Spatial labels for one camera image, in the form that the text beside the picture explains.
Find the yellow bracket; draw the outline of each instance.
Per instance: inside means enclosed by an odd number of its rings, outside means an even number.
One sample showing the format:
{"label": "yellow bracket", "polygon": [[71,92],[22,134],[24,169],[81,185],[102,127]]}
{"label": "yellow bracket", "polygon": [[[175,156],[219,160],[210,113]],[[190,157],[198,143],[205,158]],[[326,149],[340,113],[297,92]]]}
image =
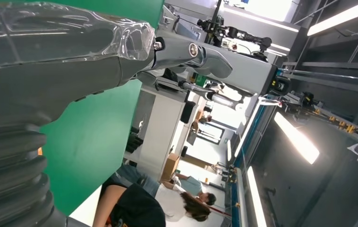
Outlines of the yellow bracket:
{"label": "yellow bracket", "polygon": [[356,129],[356,127],[354,125],[348,125],[347,129],[346,129],[346,132],[354,133],[355,129]]}

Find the wire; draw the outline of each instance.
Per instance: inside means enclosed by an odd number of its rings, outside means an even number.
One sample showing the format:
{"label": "wire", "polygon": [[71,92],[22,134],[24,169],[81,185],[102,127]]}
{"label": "wire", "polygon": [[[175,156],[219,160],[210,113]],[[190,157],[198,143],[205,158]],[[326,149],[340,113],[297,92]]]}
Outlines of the wire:
{"label": "wire", "polygon": [[179,19],[184,20],[184,21],[186,21],[186,22],[189,22],[189,23],[191,23],[191,24],[193,24],[193,25],[195,25],[195,26],[197,26],[197,27],[202,28],[201,26],[199,26],[199,25],[197,25],[197,24],[195,24],[195,23],[193,23],[193,22],[190,22],[190,21],[188,21],[188,20],[185,20],[185,19],[183,19],[183,18],[181,18],[181,17],[179,17]]}
{"label": "wire", "polygon": [[251,54],[251,50],[250,50],[248,47],[246,47],[245,45],[242,45],[242,44],[237,44],[237,45],[239,45],[239,46],[242,46],[242,47],[246,48],[246,49],[250,52],[250,54]]}

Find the fluorescent light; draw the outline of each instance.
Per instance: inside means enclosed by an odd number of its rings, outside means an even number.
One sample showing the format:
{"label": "fluorescent light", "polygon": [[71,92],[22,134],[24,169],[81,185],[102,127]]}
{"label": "fluorescent light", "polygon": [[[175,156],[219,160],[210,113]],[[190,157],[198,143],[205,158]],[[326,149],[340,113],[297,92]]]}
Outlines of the fluorescent light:
{"label": "fluorescent light", "polygon": [[311,28],[309,29],[307,35],[314,35],[318,32],[322,32],[328,28],[331,28],[333,26],[339,25],[341,23],[344,23],[348,20],[352,20],[354,18],[358,17],[358,5],[343,11],[342,13],[339,13],[329,19],[326,19],[314,26],[311,26]]}
{"label": "fluorescent light", "polygon": [[258,227],[266,227],[263,206],[261,205],[260,194],[258,193],[257,182],[254,177],[253,168],[250,166],[247,170],[247,179],[253,200],[254,211],[256,213]]}
{"label": "fluorescent light", "polygon": [[281,49],[281,50],[284,50],[284,51],[290,51],[289,48],[284,47],[284,46],[279,46],[279,45],[276,45],[276,44],[271,44],[271,46],[276,47],[276,48]]}
{"label": "fluorescent light", "polygon": [[287,54],[285,54],[285,53],[282,53],[282,52],[279,52],[279,51],[274,51],[274,50],[271,50],[271,49],[267,49],[266,50],[268,53],[273,53],[273,54],[276,54],[276,55],[278,55],[278,56],[286,56]]}
{"label": "fluorescent light", "polygon": [[256,20],[256,21],[259,21],[259,22],[263,22],[265,24],[269,24],[269,25],[272,25],[272,26],[275,26],[275,27],[280,27],[280,28],[283,28],[283,29],[286,29],[286,30],[289,30],[289,31],[292,31],[292,32],[298,32],[298,30],[295,29],[295,28],[288,27],[288,26],[285,26],[285,25],[281,25],[281,24],[275,23],[273,21],[266,20],[266,19],[263,19],[263,18],[260,18],[260,17],[256,17],[256,16],[253,16],[253,15],[250,15],[250,14],[242,13],[242,12],[239,12],[237,10],[230,9],[230,8],[225,8],[225,12],[233,13],[233,14],[245,17],[245,18],[249,18],[251,20]]}
{"label": "fluorescent light", "polygon": [[228,161],[232,158],[232,147],[230,146],[230,140],[226,143],[227,145],[227,153],[228,153]]}
{"label": "fluorescent light", "polygon": [[47,33],[26,33],[26,34],[13,34],[11,36],[24,36],[24,35],[59,35],[67,34],[67,32],[47,32]]}
{"label": "fluorescent light", "polygon": [[293,125],[291,125],[291,123],[279,112],[276,112],[274,120],[303,158],[310,164],[313,164],[319,156],[319,151],[314,144],[305,135],[293,127]]}
{"label": "fluorescent light", "polygon": [[240,142],[239,142],[238,147],[236,148],[236,151],[235,151],[235,157],[238,156],[238,154],[239,154],[239,152],[240,152],[240,149],[241,149],[241,147],[243,146],[244,140],[246,139],[247,134],[248,134],[248,131],[250,130],[251,125],[253,124],[254,118],[255,118],[256,115],[257,115],[257,112],[258,112],[258,109],[260,108],[260,105],[261,105],[261,104],[260,104],[260,100],[258,100],[257,105],[256,105],[256,107],[254,108],[254,111],[253,111],[253,113],[251,114],[250,119],[248,120],[248,124],[247,124],[247,126],[246,126],[246,129],[244,130],[244,134],[240,137]]}

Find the person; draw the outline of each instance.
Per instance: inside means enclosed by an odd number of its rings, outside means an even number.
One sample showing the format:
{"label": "person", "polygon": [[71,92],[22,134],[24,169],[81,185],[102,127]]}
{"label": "person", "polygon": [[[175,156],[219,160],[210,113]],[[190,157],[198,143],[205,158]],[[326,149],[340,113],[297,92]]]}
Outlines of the person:
{"label": "person", "polygon": [[192,176],[185,176],[182,174],[175,174],[180,180],[180,186],[193,196],[198,196],[201,201],[207,205],[215,204],[216,196],[212,193],[204,193],[201,182]]}
{"label": "person", "polygon": [[110,179],[125,186],[140,185],[157,200],[167,221],[176,222],[188,216],[202,222],[207,220],[211,213],[208,206],[184,189],[169,182],[157,182],[133,166],[122,165]]}
{"label": "person", "polygon": [[143,188],[113,181],[102,186],[93,227],[165,227],[159,203]]}

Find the cardboard box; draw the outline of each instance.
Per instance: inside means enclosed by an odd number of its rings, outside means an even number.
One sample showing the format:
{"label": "cardboard box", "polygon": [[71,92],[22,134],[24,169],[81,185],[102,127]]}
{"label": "cardboard box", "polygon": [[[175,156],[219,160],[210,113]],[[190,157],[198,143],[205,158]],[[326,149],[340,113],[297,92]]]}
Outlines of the cardboard box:
{"label": "cardboard box", "polygon": [[168,159],[165,163],[164,171],[162,172],[161,180],[170,180],[170,177],[178,167],[179,160],[179,155],[169,154]]}

